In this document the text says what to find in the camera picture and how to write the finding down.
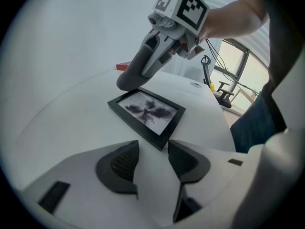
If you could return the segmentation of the black framed picture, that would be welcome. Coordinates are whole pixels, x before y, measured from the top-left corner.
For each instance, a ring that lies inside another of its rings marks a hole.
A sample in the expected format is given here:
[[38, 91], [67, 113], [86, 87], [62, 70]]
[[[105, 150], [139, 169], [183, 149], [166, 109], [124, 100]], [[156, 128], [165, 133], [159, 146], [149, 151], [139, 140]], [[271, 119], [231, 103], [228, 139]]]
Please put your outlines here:
[[142, 87], [108, 102], [131, 129], [162, 151], [186, 108]]

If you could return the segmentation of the grey wiping cloth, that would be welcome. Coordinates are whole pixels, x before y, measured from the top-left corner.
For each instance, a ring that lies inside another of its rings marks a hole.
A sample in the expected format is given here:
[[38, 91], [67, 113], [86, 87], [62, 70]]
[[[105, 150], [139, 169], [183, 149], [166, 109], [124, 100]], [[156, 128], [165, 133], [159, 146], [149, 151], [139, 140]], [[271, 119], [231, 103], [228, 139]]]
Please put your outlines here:
[[152, 77], [142, 76], [142, 71], [151, 58], [152, 50], [142, 46], [134, 56], [127, 69], [118, 77], [116, 85], [120, 90], [132, 91], [147, 83]]

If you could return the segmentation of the person's right forearm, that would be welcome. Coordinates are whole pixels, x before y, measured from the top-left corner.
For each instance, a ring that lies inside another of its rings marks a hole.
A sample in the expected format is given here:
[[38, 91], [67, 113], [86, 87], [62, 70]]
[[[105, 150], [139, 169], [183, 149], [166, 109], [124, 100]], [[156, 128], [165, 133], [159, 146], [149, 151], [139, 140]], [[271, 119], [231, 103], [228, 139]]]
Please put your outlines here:
[[260, 29], [269, 16], [263, 0], [237, 0], [211, 9], [200, 32], [200, 41], [237, 38]]

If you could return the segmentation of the white table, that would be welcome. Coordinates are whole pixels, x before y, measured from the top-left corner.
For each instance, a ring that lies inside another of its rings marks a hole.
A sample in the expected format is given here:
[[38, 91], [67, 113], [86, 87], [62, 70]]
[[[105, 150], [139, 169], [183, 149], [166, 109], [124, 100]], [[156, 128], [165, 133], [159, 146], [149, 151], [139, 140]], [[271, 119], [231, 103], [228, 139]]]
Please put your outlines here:
[[[73, 87], [40, 112], [16, 143], [14, 186], [24, 189], [63, 159], [114, 143], [138, 139], [140, 161], [135, 181], [142, 190], [171, 189], [178, 183], [166, 152], [160, 152], [109, 107], [122, 94], [116, 86], [120, 72], [113, 70]], [[190, 79], [158, 72], [145, 88], [186, 110], [172, 138], [224, 151], [234, 151], [229, 125], [205, 85], [192, 86]]]

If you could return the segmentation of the person's black shirt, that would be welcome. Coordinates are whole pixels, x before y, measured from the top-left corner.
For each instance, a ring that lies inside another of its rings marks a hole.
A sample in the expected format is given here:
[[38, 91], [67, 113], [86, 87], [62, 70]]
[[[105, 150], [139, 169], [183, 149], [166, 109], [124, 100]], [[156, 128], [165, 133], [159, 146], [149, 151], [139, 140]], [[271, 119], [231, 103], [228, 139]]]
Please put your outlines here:
[[299, 12], [305, 9], [305, 0], [264, 0], [269, 14], [270, 63], [269, 80], [262, 89], [277, 132], [286, 124], [272, 98], [272, 93], [286, 77], [305, 44], [305, 21]]

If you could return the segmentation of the person's blue jeans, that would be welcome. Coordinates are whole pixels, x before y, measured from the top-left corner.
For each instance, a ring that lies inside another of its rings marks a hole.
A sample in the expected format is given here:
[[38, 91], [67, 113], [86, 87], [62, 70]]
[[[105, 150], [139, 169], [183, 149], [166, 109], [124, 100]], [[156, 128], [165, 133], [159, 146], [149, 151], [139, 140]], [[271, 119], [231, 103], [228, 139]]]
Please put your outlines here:
[[235, 150], [248, 153], [277, 133], [269, 108], [259, 95], [247, 111], [230, 127]]

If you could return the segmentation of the black office chair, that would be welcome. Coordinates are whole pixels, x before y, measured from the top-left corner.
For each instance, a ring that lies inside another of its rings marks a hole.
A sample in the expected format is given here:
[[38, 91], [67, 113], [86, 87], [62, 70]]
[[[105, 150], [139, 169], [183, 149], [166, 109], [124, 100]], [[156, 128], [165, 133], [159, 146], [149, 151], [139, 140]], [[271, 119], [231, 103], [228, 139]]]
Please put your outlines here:
[[[211, 59], [207, 55], [204, 55], [203, 58], [201, 59], [201, 65], [203, 67], [203, 73], [204, 73], [203, 83], [208, 87], [210, 83], [212, 83], [208, 69], [210, 63], [211, 63]], [[213, 94], [219, 105], [226, 108], [231, 108], [232, 104], [230, 102], [229, 97], [234, 96], [234, 93], [223, 88], [224, 85], [229, 85], [228, 83], [222, 81], [219, 81], [219, 83], [220, 83], [219, 88], [217, 90], [214, 90]]]

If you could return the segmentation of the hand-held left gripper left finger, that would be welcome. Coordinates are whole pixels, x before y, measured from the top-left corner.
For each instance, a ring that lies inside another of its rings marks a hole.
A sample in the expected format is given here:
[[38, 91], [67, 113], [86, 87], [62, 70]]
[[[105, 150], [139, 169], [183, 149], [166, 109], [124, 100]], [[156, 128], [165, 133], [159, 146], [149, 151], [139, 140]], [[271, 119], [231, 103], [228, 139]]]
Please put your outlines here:
[[138, 140], [115, 143], [63, 159], [22, 193], [56, 229], [164, 229], [173, 206], [143, 165]]

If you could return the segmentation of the window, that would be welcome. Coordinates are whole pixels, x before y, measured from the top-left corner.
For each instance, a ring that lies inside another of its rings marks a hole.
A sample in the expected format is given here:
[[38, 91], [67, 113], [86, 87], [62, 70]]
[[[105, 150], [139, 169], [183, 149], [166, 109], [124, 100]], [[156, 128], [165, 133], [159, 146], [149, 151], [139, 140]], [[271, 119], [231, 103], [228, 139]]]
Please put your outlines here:
[[214, 40], [218, 51], [211, 73], [211, 80], [218, 89], [219, 81], [226, 82], [223, 88], [237, 93], [241, 87], [248, 94], [261, 92], [269, 76], [267, 66], [250, 49], [233, 39]]

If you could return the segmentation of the red book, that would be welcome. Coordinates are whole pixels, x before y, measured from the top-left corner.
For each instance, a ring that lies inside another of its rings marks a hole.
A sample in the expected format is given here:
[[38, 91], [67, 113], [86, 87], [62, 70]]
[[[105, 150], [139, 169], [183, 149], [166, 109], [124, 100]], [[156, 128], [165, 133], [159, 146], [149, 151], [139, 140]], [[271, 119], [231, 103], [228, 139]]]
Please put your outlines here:
[[116, 70], [125, 71], [128, 68], [128, 66], [130, 65], [130, 63], [131, 63], [131, 61], [118, 63], [118, 64], [116, 64]]

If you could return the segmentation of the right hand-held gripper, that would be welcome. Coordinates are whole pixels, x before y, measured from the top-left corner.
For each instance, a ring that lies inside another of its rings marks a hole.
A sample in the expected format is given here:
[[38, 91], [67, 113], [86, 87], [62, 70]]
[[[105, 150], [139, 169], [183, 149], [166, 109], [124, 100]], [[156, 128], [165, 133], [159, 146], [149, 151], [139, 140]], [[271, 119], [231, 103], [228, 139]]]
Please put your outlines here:
[[179, 56], [191, 60], [200, 52], [199, 34], [210, 10], [203, 0], [157, 0], [148, 20], [154, 29], [146, 35], [141, 46], [148, 48], [150, 57], [144, 64], [142, 76], [154, 76], [169, 60], [167, 53], [175, 41], [183, 39]]

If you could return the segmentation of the person's right hand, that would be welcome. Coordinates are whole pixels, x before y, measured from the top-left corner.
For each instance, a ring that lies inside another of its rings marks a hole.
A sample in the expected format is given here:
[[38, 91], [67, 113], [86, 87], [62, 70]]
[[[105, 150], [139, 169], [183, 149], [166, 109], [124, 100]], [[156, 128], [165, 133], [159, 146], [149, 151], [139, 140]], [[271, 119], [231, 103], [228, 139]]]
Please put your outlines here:
[[175, 41], [173, 45], [167, 51], [169, 56], [175, 55], [181, 48], [187, 47], [187, 40], [183, 36], [179, 40]]

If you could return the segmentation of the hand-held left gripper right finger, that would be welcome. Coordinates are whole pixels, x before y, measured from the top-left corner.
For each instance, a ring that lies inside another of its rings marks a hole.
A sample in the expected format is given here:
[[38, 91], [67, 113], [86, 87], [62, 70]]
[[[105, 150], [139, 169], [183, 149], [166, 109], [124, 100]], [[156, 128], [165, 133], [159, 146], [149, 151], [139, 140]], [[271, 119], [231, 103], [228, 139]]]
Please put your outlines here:
[[254, 224], [249, 197], [257, 148], [248, 154], [170, 140], [168, 159], [180, 181], [174, 224]]

